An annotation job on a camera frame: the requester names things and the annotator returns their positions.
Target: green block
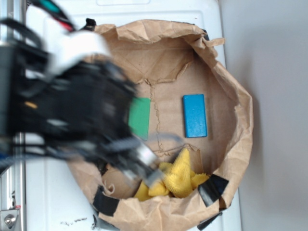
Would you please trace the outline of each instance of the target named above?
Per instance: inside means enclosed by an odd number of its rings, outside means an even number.
[[[149,98],[135,98],[129,111],[128,125],[131,131],[143,140],[148,139],[150,104]]]

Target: gray wall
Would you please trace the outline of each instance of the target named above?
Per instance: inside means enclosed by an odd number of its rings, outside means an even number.
[[[254,97],[243,231],[308,230],[308,1],[219,0],[227,69]]]

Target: green wire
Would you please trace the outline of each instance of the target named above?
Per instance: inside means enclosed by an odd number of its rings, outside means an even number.
[[[40,0],[40,3],[45,6],[48,10],[55,12],[55,13],[60,13],[60,9],[54,5],[52,2],[48,0]]]

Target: bolt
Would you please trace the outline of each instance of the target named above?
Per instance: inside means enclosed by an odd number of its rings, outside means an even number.
[[[9,214],[5,217],[4,222],[7,226],[13,226],[16,222],[16,217],[14,217],[12,214]]]

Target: blue wooden block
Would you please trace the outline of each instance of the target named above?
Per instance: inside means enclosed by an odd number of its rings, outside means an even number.
[[[184,95],[183,104],[186,137],[206,137],[204,95]]]

